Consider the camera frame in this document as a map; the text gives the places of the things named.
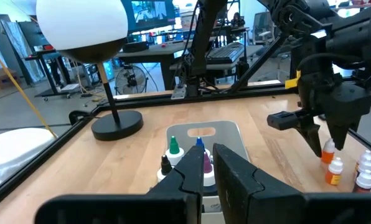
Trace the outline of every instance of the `lamp stand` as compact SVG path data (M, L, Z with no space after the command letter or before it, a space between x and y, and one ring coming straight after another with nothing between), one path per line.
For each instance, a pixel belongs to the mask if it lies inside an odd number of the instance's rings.
M100 72L112 114L105 115L93 123L92 132L94 138L101 141L114 141L136 133L143 127L143 116L138 111L118 112L115 109L115 100L112 97L103 62L97 63L97 68Z

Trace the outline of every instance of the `white dome lamp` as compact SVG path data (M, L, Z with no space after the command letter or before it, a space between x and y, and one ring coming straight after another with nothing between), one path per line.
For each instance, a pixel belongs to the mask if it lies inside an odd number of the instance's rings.
M137 111L118 111L103 62L114 57L128 35L128 19L120 0L37 0L37 20L50 44L62 55L83 63L96 63L112 114L92 125L94 137L112 141L143 127Z

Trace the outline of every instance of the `white bottle cap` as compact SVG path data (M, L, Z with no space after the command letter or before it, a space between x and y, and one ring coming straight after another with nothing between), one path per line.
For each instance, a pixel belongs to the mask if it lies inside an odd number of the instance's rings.
M331 164L329 164L329 172L333 174L340 174L343 171L343 162L339 157L335 157Z
M365 152L363 154L361 154L360 159L359 159L359 164L362 161L365 161L367 159L371 159L371 151L369 151L369 150L365 150Z
M163 175L162 174L162 169L159 169L158 172L156 172L156 176L158 177L158 183L163 180L163 178L166 177L166 175Z
M363 189L371 189L371 174L369 170L363 171L358 176L355 183Z
M180 152L177 154L171 154L169 149L165 153L165 155L171 162L172 166L176 166L180 162L181 158L183 158L184 156L184 150L182 148L179 148L179 149L180 149Z
M371 158L367 158L359 163L359 172L369 170L371 172Z
M333 139L329 139L327 142L325 142L324 148L322 148L322 151L333 153L335 152L335 143Z
M204 174L204 187L210 187L215 184L215 171L212 169L211 172Z

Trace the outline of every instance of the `laboratory room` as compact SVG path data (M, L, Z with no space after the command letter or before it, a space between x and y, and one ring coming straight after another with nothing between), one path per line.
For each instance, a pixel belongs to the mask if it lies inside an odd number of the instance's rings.
M371 0L0 0L3 223L371 223Z

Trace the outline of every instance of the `small fan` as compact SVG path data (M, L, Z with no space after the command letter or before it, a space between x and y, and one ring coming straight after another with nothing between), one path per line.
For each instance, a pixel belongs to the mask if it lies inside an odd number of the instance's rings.
M120 95L142 93L146 86L146 74L134 65L124 65L115 79L115 91Z

